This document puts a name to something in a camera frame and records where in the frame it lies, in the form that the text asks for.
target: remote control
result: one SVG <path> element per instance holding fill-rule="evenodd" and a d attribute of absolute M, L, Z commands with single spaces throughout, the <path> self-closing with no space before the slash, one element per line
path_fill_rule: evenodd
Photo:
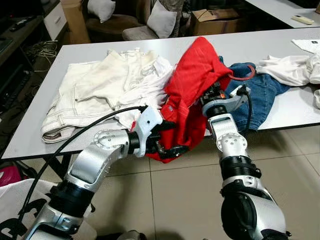
<path fill-rule="evenodd" d="M 314 20 L 312 20 L 310 18 L 307 18 L 305 16 L 299 16 L 299 15 L 295 15 L 291 19 L 296 20 L 296 21 L 303 23 L 303 24 L 308 24 L 308 25 L 311 25 L 315 22 Z"/>
<path fill-rule="evenodd" d="M 22 27 L 26 25 L 27 22 L 31 21 L 32 19 L 36 18 L 36 16 L 28 16 L 20 21 L 18 21 L 16 24 L 13 25 L 12 28 L 10 28 L 10 32 L 15 32 Z"/>

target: drawer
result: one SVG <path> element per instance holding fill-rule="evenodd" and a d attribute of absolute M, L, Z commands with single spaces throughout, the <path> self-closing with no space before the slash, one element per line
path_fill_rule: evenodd
<path fill-rule="evenodd" d="M 52 40 L 55 40 L 67 23 L 61 2 L 43 19 L 44 25 Z"/>

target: cushion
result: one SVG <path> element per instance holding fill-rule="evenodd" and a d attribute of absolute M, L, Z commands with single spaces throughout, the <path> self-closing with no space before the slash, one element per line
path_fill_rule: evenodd
<path fill-rule="evenodd" d="M 146 23 L 160 39 L 166 39 L 174 30 L 177 12 L 168 11 L 159 1 L 152 9 L 151 15 Z"/>
<path fill-rule="evenodd" d="M 111 18 L 116 8 L 116 2 L 111 0 L 89 0 L 88 13 L 96 15 L 103 23 Z"/>
<path fill-rule="evenodd" d="M 126 29 L 122 32 L 122 37 L 125 41 L 158 39 L 158 36 L 148 26 Z"/>
<path fill-rule="evenodd" d="M 85 25 L 92 42 L 95 43 L 123 41 L 123 30 L 142 26 L 134 16 L 121 14 L 113 14 L 104 23 L 100 23 L 97 18 L 89 18 Z"/>

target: white cloth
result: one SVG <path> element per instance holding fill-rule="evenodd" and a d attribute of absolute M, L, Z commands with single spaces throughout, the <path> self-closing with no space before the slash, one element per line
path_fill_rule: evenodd
<path fill-rule="evenodd" d="M 172 72 L 168 60 L 138 48 L 123 53 L 110 50 L 101 62 L 70 64 L 43 121 L 42 139 L 47 143 L 67 139 L 76 127 L 119 109 L 144 105 L 160 109 Z M 129 129 L 139 115 L 134 110 L 115 118 Z"/>
<path fill-rule="evenodd" d="M 320 39 L 293 39 L 291 40 L 300 49 L 315 54 L 320 52 Z"/>
<path fill-rule="evenodd" d="M 269 74 L 280 83 L 289 86 L 320 84 L 320 53 L 312 56 L 267 56 L 259 61 L 258 74 Z M 320 109 L 320 90 L 314 92 L 316 106 Z"/>
<path fill-rule="evenodd" d="M 175 28 L 177 14 L 176 11 L 168 11 L 158 0 L 146 24 L 160 39 L 166 39 Z"/>
<path fill-rule="evenodd" d="M 116 2 L 111 0 L 89 0 L 88 13 L 100 19 L 100 23 L 109 20 L 116 9 Z"/>
<path fill-rule="evenodd" d="M 33 182 L 33 179 L 27 179 L 0 187 L 0 239 L 11 239 L 10 231 L 15 231 L 14 227 L 18 225 L 18 213 L 25 201 L 27 192 Z M 52 182 L 39 180 L 29 201 L 22 225 L 20 225 L 20 234 L 24 235 L 33 225 L 37 215 L 43 205 L 50 200 L 46 195 L 55 185 Z M 73 236 L 75 240 L 95 240 L 96 231 L 85 221 L 82 222 L 78 232 Z"/>

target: white pillow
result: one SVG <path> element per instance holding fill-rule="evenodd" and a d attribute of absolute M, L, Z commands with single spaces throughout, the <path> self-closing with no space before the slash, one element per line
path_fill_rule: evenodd
<path fill-rule="evenodd" d="M 166 39 L 174 30 L 177 14 L 176 11 L 168 11 L 158 0 L 146 24 L 160 39 Z"/>
<path fill-rule="evenodd" d="M 116 8 L 116 2 L 111 0 L 89 0 L 88 13 L 100 19 L 100 23 L 111 18 Z"/>

